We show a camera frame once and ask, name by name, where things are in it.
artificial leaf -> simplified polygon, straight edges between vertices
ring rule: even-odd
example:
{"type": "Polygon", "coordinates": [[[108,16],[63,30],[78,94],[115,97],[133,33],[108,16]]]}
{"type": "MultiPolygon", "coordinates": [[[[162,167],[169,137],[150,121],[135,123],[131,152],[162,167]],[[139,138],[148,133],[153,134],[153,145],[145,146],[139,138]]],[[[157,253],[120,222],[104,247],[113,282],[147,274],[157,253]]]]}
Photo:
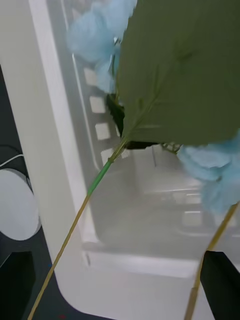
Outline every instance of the artificial leaf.
{"type": "Polygon", "coordinates": [[[127,140],[204,145],[236,135],[239,14],[239,0],[138,1],[118,70],[127,140]]]}

black object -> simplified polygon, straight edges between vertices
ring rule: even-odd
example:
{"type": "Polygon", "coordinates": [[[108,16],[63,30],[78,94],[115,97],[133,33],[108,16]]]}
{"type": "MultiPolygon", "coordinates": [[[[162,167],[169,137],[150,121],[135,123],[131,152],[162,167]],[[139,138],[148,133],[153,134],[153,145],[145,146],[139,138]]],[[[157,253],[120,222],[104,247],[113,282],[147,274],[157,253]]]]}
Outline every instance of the black object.
{"type": "Polygon", "coordinates": [[[1,318],[21,320],[36,280],[31,252],[13,252],[0,267],[1,318]]]}
{"type": "Polygon", "coordinates": [[[223,252],[206,251],[200,280],[215,320],[240,318],[240,274],[223,252]]]}
{"type": "MultiPolygon", "coordinates": [[[[117,129],[120,133],[120,136],[122,137],[123,130],[124,130],[124,117],[125,117],[125,111],[124,107],[117,104],[115,102],[116,95],[115,94],[108,94],[106,96],[106,105],[108,107],[108,110],[110,111],[110,114],[113,118],[113,121],[115,122],[117,129]]],[[[129,150],[134,149],[146,149],[147,147],[157,145],[157,143],[154,142],[140,142],[140,141],[130,141],[126,148],[129,150]]]]}

blue petal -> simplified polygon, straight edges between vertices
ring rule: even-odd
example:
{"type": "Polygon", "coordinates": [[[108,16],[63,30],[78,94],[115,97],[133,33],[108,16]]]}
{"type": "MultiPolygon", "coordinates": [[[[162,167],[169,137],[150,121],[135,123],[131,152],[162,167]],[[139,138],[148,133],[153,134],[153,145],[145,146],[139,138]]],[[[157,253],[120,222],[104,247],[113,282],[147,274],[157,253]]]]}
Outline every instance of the blue petal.
{"type": "Polygon", "coordinates": [[[108,94],[115,92],[115,81],[111,75],[111,65],[109,60],[100,63],[95,69],[98,88],[108,94]]]}
{"type": "Polygon", "coordinates": [[[109,59],[114,52],[114,35],[99,10],[92,7],[67,32],[69,50],[88,62],[109,59]]]}
{"type": "Polygon", "coordinates": [[[212,213],[224,214],[240,201],[240,166],[230,164],[216,182],[208,182],[202,188],[203,207],[212,213]]]}
{"type": "Polygon", "coordinates": [[[201,190],[203,208],[212,214],[225,214],[229,210],[230,205],[222,195],[222,185],[219,181],[207,182],[201,190]]]}
{"type": "Polygon", "coordinates": [[[115,37],[122,39],[127,29],[129,17],[133,15],[137,0],[111,0],[102,6],[101,11],[105,17],[107,27],[115,37]]]}
{"type": "Polygon", "coordinates": [[[186,149],[182,146],[177,153],[177,157],[183,163],[185,170],[194,178],[207,181],[215,181],[220,176],[222,171],[217,167],[207,168],[198,165],[186,153],[186,149]]]}
{"type": "Polygon", "coordinates": [[[222,152],[211,144],[199,147],[186,146],[184,149],[190,158],[202,167],[221,168],[231,161],[231,155],[229,153],[222,152]]]}

